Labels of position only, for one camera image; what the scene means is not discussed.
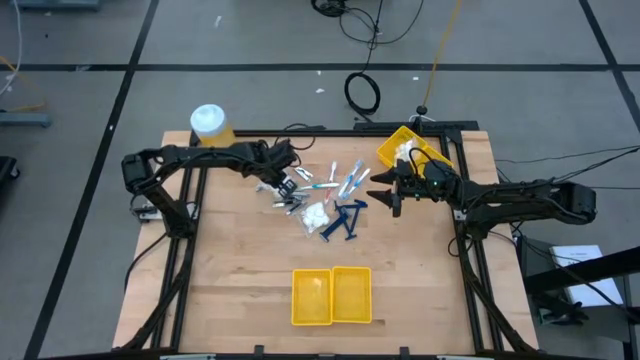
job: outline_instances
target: black metal frame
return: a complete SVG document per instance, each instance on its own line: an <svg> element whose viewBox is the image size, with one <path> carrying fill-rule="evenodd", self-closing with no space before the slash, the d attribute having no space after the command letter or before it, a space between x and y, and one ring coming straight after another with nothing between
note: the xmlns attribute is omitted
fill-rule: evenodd
<svg viewBox="0 0 640 360"><path fill-rule="evenodd" d="M273 130L244 130L244 131L236 131L236 136L238 137L380 137L386 138L390 136L395 130L397 130L400 126L405 125L412 127L412 129L418 133L422 137L434 137L439 139L440 148L447 158L451 158L451 154L449 151L449 144L453 144L456 157L457 164L459 167L460 176L463 179L469 179L469 171L466 163L466 157L464 153L464 146L462 142L461 131L474 131L479 130L478 124L475 121L458 121L458 122L438 122L438 123L375 123L375 124L356 124L353 130L324 130L323 127L312 127L310 129L296 129L296 130L288 130L288 131L273 131ZM197 138L192 133L190 139L190 145L197 144ZM188 199L189 195L189 186L191 183L191 178L193 175L192 169L185 169L183 175L183 183L180 189L179 198L181 200ZM202 209L203 200L204 200L204 191L205 184L207 178L207 171L200 171L198 177L198 183L195 194L195 205L197 209ZM172 324L172 331L170 337L169 347L161 347L161 339L162 333L164 329L164 320L165 320L165 311L161 312L160 320L158 321L153 333L151 334L151 342L150 348L142 349L142 341L138 343L136 347L132 349L114 349L112 352L108 353L96 353L96 354L83 354L83 355L73 355L73 356L64 356L56 358L58 360L80 360L80 359L129 359L129 358L140 358L140 359L157 359L161 355L177 355L179 354L179 345L180 345L180 337L182 334L182 326L184 323L184 315L186 308L186 299L188 295L189 289L189 277L191 266L193 264L193 258L195 253L195 241L197 239L197 229L199 217L194 219L195 231L193 235L188 236L183 239L172 238L169 253L167 258L167 263L164 271L164 278L161 286L161 298L164 295L170 293L170 289L172 288L172 284L174 283L174 272L177 266L177 255L179 243L181 241L186 241L186 250L185 256L183 259L182 267L186 266L187 272L183 275L186 278L181 284L180 290L177 292L177 305L174 317L174 323ZM464 236L464 227L463 222L455 219L455 216L452 211L452 221L454 225L454 230L456 232L457 238L457 247L458 253L460 254L460 265L462 270L462 276L464 275L465 268L469 266L469 254L466 249L466 242ZM488 297L490 300L493 299L492 290L491 290L491 282L490 276L487 266L487 261L484 253L484 247L482 242L478 242L475 245L475 256L477 261L477 269L479 273L479 278L481 281L481 286L488 293ZM481 356L481 357L490 357L493 359L555 359L555 360L570 360L570 359L584 359L578 357L565 357L565 356L557 356L557 355L547 355L542 353L522 353L522 352L510 352L504 351L502 344L502 334L499 327L496 324L496 321L491 317L487 316L489 319L489 327L491 333L491 342L493 345L493 349L486 349L484 347L484 339L481 332L480 318L478 316L478 308L476 304L476 294L472 290L471 286L465 281L465 298L467 303L467 311L469 313L469 322L470 322L470 330L471 336L473 339L474 345L474 354L471 356ZM164 299L165 302L171 302L173 299ZM340 354L331 354L331 355L323 355L323 354L266 354L264 350L264 346L255 345L253 354L215 354L215 359L322 359L322 358L331 358L331 359L400 359L400 360L408 360L408 359L437 359L438 357L435 355L410 355L409 348L400 347L398 355L340 355Z"/></svg>
<svg viewBox="0 0 640 360"><path fill-rule="evenodd" d="M406 125L413 126L414 123L375 123L375 124L356 124L353 130L317 130L314 128L312 131L308 129L296 129L296 130L240 130L236 131L236 136L238 137L380 137L385 138L390 136L398 127ZM462 136L460 131L463 130L479 130L478 124L475 121L457 121L457 122L438 122L438 123L425 123L421 126L421 129L414 129L419 132L419 135L423 137L435 137L439 139L440 148L442 153L447 158L450 158L449 152L449 141L451 141L456 150L457 161L456 163L460 169L460 175L463 179L469 179L469 172L466 163L466 157L464 154L464 147L462 144ZM190 144L194 145L197 140L192 134ZM202 207L202 202L204 198L204 182L206 181L206 171L202 171L200 173L200 178L198 180L198 191L195 197L195 204L198 209ZM183 175L183 183L180 189L180 199L186 200L188 197L188 188L191 181L192 170L186 169ZM465 261L469 261L467 252L464 251L466 248L466 244L464 241L464 237L459 234L459 224L454 219L454 229L456 231L456 235L458 238L457 246L458 251L461 254L460 261L461 264ZM197 237L197 233L192 237L184 239L187 243L186 253L188 256L185 256L184 261L188 261L189 266L191 265L191 261L193 259L193 252L195 248L195 240ZM169 254L167 258L167 263L164 272L164 279L162 283L162 291L161 295L165 295L168 292L168 289L171 285L171 280L173 278L173 274L176 268L177 261L177 253L180 239L171 239L171 244L169 248ZM478 266L478 273L480 275L480 279L482 280L483 285L485 286L487 292L491 295L491 282L489 277L489 271L487 266L487 260L484 253L484 248L482 243L480 242L476 246L475 250L476 261ZM178 350L180 343L180 335L182 332L182 325L184 321L184 312L186 306L186 296L188 292L188 281L185 283L184 287L180 290L178 294L178 303L174 318L174 323L172 326L172 334L171 334L171 342L170 348L175 351ZM471 325L471 335L473 338L474 350L476 353L486 350L483 345L483 338L480 326L480 318L478 316L478 308L476 304L475 295L471 289L471 287L465 283L465 297L467 302L467 311L469 313L469 320ZM493 321L491 317L489 317L489 326L491 331L492 345L493 349L497 351L503 351L502 345L502 336L500 330L497 325ZM158 326L156 327L151 342L151 348L160 347L162 332L164 328L164 315L162 316Z"/></svg>

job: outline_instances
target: concrete floor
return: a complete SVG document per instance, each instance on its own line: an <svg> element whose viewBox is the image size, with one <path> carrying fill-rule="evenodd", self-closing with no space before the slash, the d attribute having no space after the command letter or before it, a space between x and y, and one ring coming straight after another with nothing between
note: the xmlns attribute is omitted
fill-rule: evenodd
<svg viewBox="0 0 640 360"><path fill-rule="evenodd" d="M0 128L0 155L18 158L23 172L0 208L0 359L24 356L151 1L103 3L97 13L23 14L25 64L43 64L42 70L55 70L48 66L53 64L123 66L112 67L121 71L75 72L29 71L25 66L25 75L47 98L54 124L49 129ZM372 13L377 7L373 0L350 3ZM618 63L640 64L640 2L589 3ZM383 37L401 33L418 4L385 2ZM411 32L402 41L380 46L372 63L431 62L453 5L425 1ZM345 19L345 26L366 35L359 33L354 19ZM14 61L15 39L15 14L2 2L0 55ZM129 195L122 184L119 162L124 154L157 146L164 131L188 129L191 111L211 102L227 111L237 129L277 129L300 120L330 129L351 128L355 114L342 90L349 71L324 70L319 75L288 71L293 67L287 64L362 63L366 55L364 45L344 37L337 20L320 16L305 1L160 0L140 64L284 65L279 71L159 68L135 73L40 355L107 351L111 346L123 277L139 229L128 213ZM442 62L607 64L577 0L464 0ZM554 69L443 69L436 77L429 114L439 120L477 120L489 131L496 158L640 143L638 126L611 71ZM0 73L3 81L6 74ZM370 75L382 89L374 120L403 121L421 102L429 73ZM623 75L630 89L640 93L640 73ZM320 88L325 92L316 93ZM362 84L354 82L353 93L362 105L371 99ZM0 100L0 108L38 100L32 89L17 83ZM601 158L500 166L512 180L523 180L563 174ZM637 186L638 165L638 156L632 155L577 180L592 186ZM525 232L556 244L599 244L604 253L637 246L640 192L602 190L598 196L598 218L589 226L545 221L527 224ZM632 278L632 293L639 301L639 278ZM601 327L616 326L615 321L612 317L611 324L605 321ZM550 353L622 357L619 342L588 331L538 330L541 347Z"/></svg>

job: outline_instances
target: toothbrush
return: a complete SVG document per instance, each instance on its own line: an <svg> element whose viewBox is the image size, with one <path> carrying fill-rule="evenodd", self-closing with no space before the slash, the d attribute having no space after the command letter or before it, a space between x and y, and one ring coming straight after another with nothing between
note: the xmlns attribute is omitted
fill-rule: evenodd
<svg viewBox="0 0 640 360"><path fill-rule="evenodd" d="M362 160L356 161L356 166L353 167L353 171L351 171L351 174L349 174L349 176L347 176L347 179L344 181L344 185L338 192L338 197L342 198L342 195L345 193L345 191L347 191L347 187L349 186L349 184L351 184L351 181L353 181L353 177L356 176L356 173L358 172L362 164Z"/></svg>
<svg viewBox="0 0 640 360"><path fill-rule="evenodd" d="M365 170L362 175L360 175L360 177L358 178L358 180L356 180L356 182L353 184L353 186L351 187L351 189L349 190L349 192L346 192L344 194L342 194L342 196L340 197L342 200L347 200L349 198L349 196L351 194L353 194L354 191L356 191L356 189L360 186L360 184L362 184L362 182L364 181L364 179L367 177L367 175L369 175L369 171L371 171L371 169L367 168L367 170Z"/></svg>
<svg viewBox="0 0 640 360"><path fill-rule="evenodd" d="M340 186L340 184L338 183L313 184L309 186L303 186L301 188L298 188L298 190L330 189L338 186Z"/></svg>
<svg viewBox="0 0 640 360"><path fill-rule="evenodd" d="M334 161L331 163L331 174L329 175L329 182L333 182L333 176L336 174L336 168L338 167L338 163ZM324 204L327 205L329 203L329 195L331 195L331 188L328 188L324 193Z"/></svg>

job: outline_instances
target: yellow plastic tray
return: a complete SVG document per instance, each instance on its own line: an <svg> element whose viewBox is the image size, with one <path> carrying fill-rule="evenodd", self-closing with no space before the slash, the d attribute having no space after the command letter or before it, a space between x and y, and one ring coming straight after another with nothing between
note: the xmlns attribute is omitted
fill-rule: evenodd
<svg viewBox="0 0 640 360"><path fill-rule="evenodd" d="M401 144L404 144L407 141L411 140L412 138L415 138L418 142L418 146L416 147L424 150L427 154L429 154L429 156L431 156L432 159L443 161L449 164L449 166L453 167L453 163L449 161L449 159L436 151L436 149L429 146L429 144L427 144L427 142L423 138L418 136L406 126L401 126L400 128L398 128L398 130L396 130L396 132L393 133L393 135L391 135L391 137L389 137L387 141L385 141L384 144L382 144L378 148L378 151L376 151L378 154L378 158L388 168L391 168L395 165L394 157L396 155L396 148ZM420 165L428 161L428 159L425 159L425 156L417 150L412 151L411 156L413 156L413 159L416 161L416 165Z"/></svg>
<svg viewBox="0 0 640 360"><path fill-rule="evenodd" d="M293 270L291 324L331 325L331 270Z"/></svg>
<svg viewBox="0 0 640 360"><path fill-rule="evenodd" d="M331 273L333 283L333 321L371 322L371 269L336 266Z"/></svg>

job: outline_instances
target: wooden tabletop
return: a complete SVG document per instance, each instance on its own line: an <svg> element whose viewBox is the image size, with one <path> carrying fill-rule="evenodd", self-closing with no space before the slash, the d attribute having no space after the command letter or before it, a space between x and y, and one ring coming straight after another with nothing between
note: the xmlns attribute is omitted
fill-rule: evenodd
<svg viewBox="0 0 640 360"><path fill-rule="evenodd" d="M162 143L187 146L188 139L189 132L167 132ZM471 179L496 182L487 133L463 132L463 139ZM385 171L376 157L383 140L322 137L299 154L304 167L320 178L328 175L333 160L338 161L341 181L357 159L364 160L371 174ZM439 147L435 139L427 140ZM292 141L304 146L310 139ZM369 204L360 213L358 237L346 242L340 229L324 243L317 235L307 238L296 219L273 209L270 195L256 193L257 179L242 179L226 169L208 171L181 352L251 353L254 345L264 345L267 353L397 354L401 346L408 346L412 354L473 353L460 264L447 254L454 231L446 203L406 200L402 216L393 218L386 206L364 193L384 186L367 181L352 197ZM164 187L177 197L181 179L178 172ZM197 176L192 179L191 196ZM316 191L314 200L322 194ZM510 236L507 225L494 231ZM136 253L163 232L161 222L142 225ZM168 244L158 246L134 269L114 346L127 342L157 304ZM490 234L484 246L496 304L525 341L537 346L513 244ZM372 269L373 322L292 326L292 270L333 266ZM478 309L484 346L491 348L480 301ZM163 345L169 343L173 316L171 308Z"/></svg>

